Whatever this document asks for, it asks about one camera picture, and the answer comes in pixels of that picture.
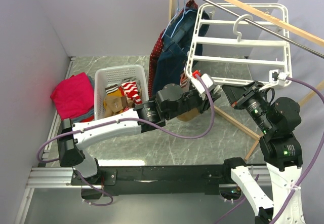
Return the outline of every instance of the white laundry basket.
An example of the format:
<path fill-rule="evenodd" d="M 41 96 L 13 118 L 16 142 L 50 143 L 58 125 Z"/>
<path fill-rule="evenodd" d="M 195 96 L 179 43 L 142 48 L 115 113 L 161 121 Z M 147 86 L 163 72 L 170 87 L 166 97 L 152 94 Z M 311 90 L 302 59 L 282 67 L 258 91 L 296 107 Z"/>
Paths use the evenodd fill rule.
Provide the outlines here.
<path fill-rule="evenodd" d="M 95 120 L 104 118 L 105 108 L 103 100 L 106 97 L 105 88 L 109 85 L 121 83 L 124 79 L 135 77 L 140 81 L 142 101 L 148 101 L 148 91 L 144 68 L 141 65 L 123 65 L 102 68 L 95 75 Z"/>

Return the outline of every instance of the clothing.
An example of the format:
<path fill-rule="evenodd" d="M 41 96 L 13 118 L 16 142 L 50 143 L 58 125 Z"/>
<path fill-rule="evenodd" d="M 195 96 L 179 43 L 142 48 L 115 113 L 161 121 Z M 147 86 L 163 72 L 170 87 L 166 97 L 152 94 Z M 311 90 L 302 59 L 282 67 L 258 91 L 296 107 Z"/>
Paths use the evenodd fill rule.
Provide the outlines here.
<path fill-rule="evenodd" d="M 62 120 L 84 115 L 94 107 L 94 89 L 84 72 L 61 81 L 50 98 Z"/>
<path fill-rule="evenodd" d="M 162 53 L 162 48 L 163 48 L 162 35 L 164 31 L 165 29 L 158 36 L 158 39 L 150 55 L 149 70 L 148 70 L 148 98 L 152 97 L 152 88 L 153 88 L 153 82 L 156 74 L 157 61 Z"/>
<path fill-rule="evenodd" d="M 88 76 L 88 78 L 92 85 L 92 88 L 95 89 L 95 81 L 91 78 L 91 76 Z M 83 114 L 83 115 L 73 118 L 71 120 L 73 123 L 79 123 L 79 122 L 83 123 L 83 122 L 90 122 L 94 118 L 95 118 L 95 110 L 94 110 L 94 108 L 92 108 L 86 114 Z"/>
<path fill-rule="evenodd" d="M 121 84 L 127 97 L 134 101 L 135 104 L 141 104 L 142 100 L 138 94 L 135 81 L 129 81 Z"/>
<path fill-rule="evenodd" d="M 183 72 L 185 62 L 187 61 L 187 53 L 190 50 L 198 5 L 193 0 L 190 0 L 187 3 L 186 7 L 188 7 L 188 9 L 190 10 L 193 10 L 193 12 L 188 12 L 184 16 L 184 18 L 178 24 L 173 37 L 171 38 L 170 36 L 175 26 L 182 18 L 182 13 L 180 13 L 180 15 L 176 17 L 176 19 L 166 30 L 166 33 L 163 37 L 162 50 L 160 49 L 162 35 L 159 36 L 159 39 L 153 48 L 150 56 L 150 75 L 148 83 L 149 89 L 150 85 L 152 87 L 151 90 L 149 90 L 150 97 L 152 95 L 155 95 L 157 91 L 163 89 L 163 87 L 167 84 L 180 84 L 180 76 Z M 206 12 L 203 12 L 202 18 L 209 19 L 209 16 Z M 208 28 L 208 25 L 202 25 L 199 30 L 199 36 L 204 36 L 207 33 Z M 197 44 L 195 54 L 201 55 L 202 53 L 202 44 Z"/>
<path fill-rule="evenodd" d="M 83 114 L 83 115 L 76 117 L 74 119 L 71 119 L 71 120 L 73 123 L 84 122 L 84 120 L 91 118 L 92 116 L 94 116 L 94 114 L 95 114 L 95 110 L 94 110 L 94 108 L 92 108 L 86 114 Z"/>
<path fill-rule="evenodd" d="M 140 82 L 136 78 L 127 78 L 119 84 L 106 88 L 110 92 L 104 99 L 103 105 L 106 109 L 104 117 L 121 114 L 135 104 L 141 104 L 142 89 L 139 88 Z"/>

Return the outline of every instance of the metal rod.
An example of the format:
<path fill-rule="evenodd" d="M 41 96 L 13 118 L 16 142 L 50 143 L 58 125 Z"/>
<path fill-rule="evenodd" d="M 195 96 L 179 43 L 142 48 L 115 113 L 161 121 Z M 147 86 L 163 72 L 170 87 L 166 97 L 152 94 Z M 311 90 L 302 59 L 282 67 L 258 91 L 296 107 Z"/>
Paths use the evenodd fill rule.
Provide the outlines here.
<path fill-rule="evenodd" d="M 233 12 L 233 11 L 231 11 L 231 10 L 229 10 L 229 9 L 227 9 L 227 8 L 217 4 L 215 2 L 212 2 L 210 0 L 202 0 L 202 1 L 205 1 L 206 3 L 211 4 L 211 5 L 217 7 L 219 9 L 231 14 L 231 15 L 234 15 L 236 17 L 240 17 L 239 14 L 237 14 L 237 13 L 235 13 L 235 12 Z M 280 39 L 282 39 L 282 40 L 284 40 L 286 42 L 289 42 L 289 43 L 291 43 L 291 44 L 293 44 L 293 45 L 295 45 L 295 46 L 297 46 L 297 47 L 299 47 L 301 49 L 304 49 L 305 51 L 307 51 L 309 53 L 312 53 L 312 54 L 314 54 L 314 55 L 316 55 L 316 56 L 318 56 L 320 58 L 324 58 L 324 54 L 319 53 L 319 52 L 317 52 L 315 50 L 312 50 L 309 47 L 306 47 L 306 46 L 304 46 L 304 45 L 302 45 L 300 43 L 297 43 L 297 42 L 295 42 L 295 41 L 293 41 L 293 40 L 291 40 L 291 39 L 289 39 L 289 38 L 287 38 L 287 37 L 285 37 L 283 35 L 280 35 L 280 34 L 278 34 L 278 33 L 276 33 L 276 32 L 274 32 L 274 31 L 272 31 L 272 30 L 270 30 L 270 29 L 268 29 L 268 28 L 266 28 L 266 27 L 264 27 L 264 26 L 262 26 L 262 25 L 260 25 L 260 24 L 258 24 L 256 22 L 254 22 L 254 21 L 252 21 L 252 20 L 249 20 L 249 19 L 243 19 L 243 20 L 246 21 L 247 23 L 253 25 L 253 26 L 256 26 L 256 27 L 266 31 L 267 33 L 270 33 L 270 34 L 272 34 L 272 35 L 274 35 L 274 36 L 276 36 L 276 37 L 278 37 L 278 38 L 280 38 Z"/>

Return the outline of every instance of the clothes hanger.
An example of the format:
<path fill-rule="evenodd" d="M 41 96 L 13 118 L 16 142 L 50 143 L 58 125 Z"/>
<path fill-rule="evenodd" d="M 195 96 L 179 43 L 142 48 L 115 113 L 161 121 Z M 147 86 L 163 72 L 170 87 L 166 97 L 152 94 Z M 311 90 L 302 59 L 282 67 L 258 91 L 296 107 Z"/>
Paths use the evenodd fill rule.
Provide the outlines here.
<path fill-rule="evenodd" d="M 179 22 L 176 24 L 176 26 L 174 27 L 173 32 L 172 32 L 170 38 L 172 38 L 172 36 L 173 36 L 174 32 L 176 31 L 176 29 L 177 29 L 179 23 L 183 20 L 184 15 L 188 14 L 190 11 L 193 12 L 193 10 L 190 10 L 190 9 L 189 9 L 188 11 L 186 11 L 186 8 L 187 8 L 187 7 L 186 7 L 186 0 L 183 0 L 183 3 L 184 3 L 184 7 L 183 7 L 182 17 L 181 17 L 181 19 L 179 20 Z"/>
<path fill-rule="evenodd" d="M 176 9 L 176 14 L 172 17 L 172 19 L 169 21 L 169 23 L 168 23 L 168 25 L 167 25 L 167 27 L 166 27 L 166 29 L 164 30 L 164 33 L 163 33 L 163 35 L 161 36 L 161 38 L 163 38 L 163 36 L 165 35 L 165 33 L 166 33 L 166 31 L 167 31 L 167 29 L 168 29 L 168 27 L 170 26 L 170 24 L 171 24 L 171 22 L 178 16 L 178 12 L 180 11 L 179 10 L 179 0 L 177 0 L 177 9 Z"/>

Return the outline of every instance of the marble floor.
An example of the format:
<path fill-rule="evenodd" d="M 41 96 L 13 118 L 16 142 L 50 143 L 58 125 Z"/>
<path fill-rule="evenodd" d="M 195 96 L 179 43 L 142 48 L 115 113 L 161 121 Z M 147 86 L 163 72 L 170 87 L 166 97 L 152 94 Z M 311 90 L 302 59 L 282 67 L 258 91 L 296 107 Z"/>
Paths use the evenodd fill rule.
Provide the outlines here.
<path fill-rule="evenodd" d="M 141 64 L 148 77 L 148 60 L 149 56 L 76 57 L 70 75 L 85 72 L 94 78 L 95 72 L 101 68 Z M 251 79 L 247 65 L 198 62 L 196 68 L 212 76 Z M 214 104 L 259 133 L 257 125 L 247 112 L 233 110 L 223 93 Z M 210 116 L 208 110 L 189 122 L 182 122 L 175 118 L 167 122 L 166 129 L 182 135 L 201 134 L 208 127 Z M 227 158 L 244 158 L 253 143 L 253 139 L 216 115 L 211 132 L 200 139 L 180 139 L 154 130 L 136 136 L 108 139 L 89 147 L 88 152 L 92 157 L 97 158 L 102 166 L 222 164 Z M 53 143 L 49 159 L 56 157 L 58 157 L 57 144 Z M 259 147 L 251 155 L 248 163 L 264 163 Z M 59 166 L 59 163 L 47 164 L 47 167 L 54 166 Z"/>

